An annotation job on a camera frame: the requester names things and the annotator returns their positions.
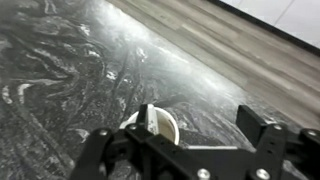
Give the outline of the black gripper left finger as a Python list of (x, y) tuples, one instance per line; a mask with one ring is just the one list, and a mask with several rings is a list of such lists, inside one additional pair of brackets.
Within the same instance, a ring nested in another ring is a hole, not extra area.
[(197, 180), (199, 163), (190, 152), (144, 129), (94, 130), (69, 180), (108, 180), (119, 161), (129, 162), (143, 180)]

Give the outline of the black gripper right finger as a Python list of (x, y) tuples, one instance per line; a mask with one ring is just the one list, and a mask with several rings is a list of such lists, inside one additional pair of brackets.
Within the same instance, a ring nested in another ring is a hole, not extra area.
[(201, 161), (214, 180), (298, 180), (283, 168), (289, 161), (309, 180), (320, 180), (319, 131), (292, 132), (285, 124), (268, 124), (246, 105), (239, 105), (236, 125), (255, 148), (202, 150)]

